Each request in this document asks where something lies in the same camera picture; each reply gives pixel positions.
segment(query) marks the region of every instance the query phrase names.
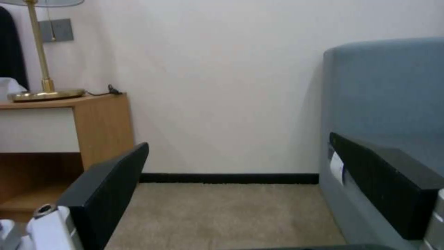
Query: beige carpet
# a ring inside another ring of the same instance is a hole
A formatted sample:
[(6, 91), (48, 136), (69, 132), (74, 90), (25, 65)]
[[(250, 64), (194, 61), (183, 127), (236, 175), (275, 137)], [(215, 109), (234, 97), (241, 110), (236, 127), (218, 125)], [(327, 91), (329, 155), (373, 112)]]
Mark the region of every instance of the beige carpet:
[(317, 185), (140, 184), (106, 250), (336, 244)]

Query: lamp shade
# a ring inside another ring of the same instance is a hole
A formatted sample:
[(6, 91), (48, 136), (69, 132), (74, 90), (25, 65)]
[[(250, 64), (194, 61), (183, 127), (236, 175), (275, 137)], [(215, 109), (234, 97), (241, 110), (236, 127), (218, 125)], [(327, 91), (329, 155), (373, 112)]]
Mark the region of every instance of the lamp shade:
[[(37, 7), (67, 7), (83, 3), (85, 0), (38, 0)], [(24, 0), (0, 0), (3, 4), (27, 5)]]

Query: blue upholstery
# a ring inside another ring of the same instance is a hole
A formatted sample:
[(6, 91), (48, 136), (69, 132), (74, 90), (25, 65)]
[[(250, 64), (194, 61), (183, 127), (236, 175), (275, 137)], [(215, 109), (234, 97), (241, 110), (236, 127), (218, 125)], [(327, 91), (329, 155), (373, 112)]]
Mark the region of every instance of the blue upholstery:
[(324, 54), (320, 185), (349, 243), (415, 249), (360, 192), (329, 171), (335, 131), (397, 147), (444, 176), (444, 38), (353, 43)]

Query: wall outlet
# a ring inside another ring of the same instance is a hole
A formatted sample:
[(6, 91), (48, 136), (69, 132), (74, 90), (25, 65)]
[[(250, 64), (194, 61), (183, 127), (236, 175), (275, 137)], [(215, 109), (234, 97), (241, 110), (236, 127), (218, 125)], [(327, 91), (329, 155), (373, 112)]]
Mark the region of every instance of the wall outlet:
[[(54, 31), (55, 40), (52, 39), (53, 36), (51, 32), (51, 24)], [(39, 26), (44, 43), (74, 40), (70, 19), (40, 21)]]

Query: wooden nightstand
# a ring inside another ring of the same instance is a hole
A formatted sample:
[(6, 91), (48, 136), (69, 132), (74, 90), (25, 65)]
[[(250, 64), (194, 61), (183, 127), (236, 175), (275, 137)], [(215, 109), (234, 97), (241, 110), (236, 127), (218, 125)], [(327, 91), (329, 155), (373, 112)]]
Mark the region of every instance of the wooden nightstand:
[(27, 222), (91, 165), (133, 146), (126, 94), (0, 103), (0, 218)]

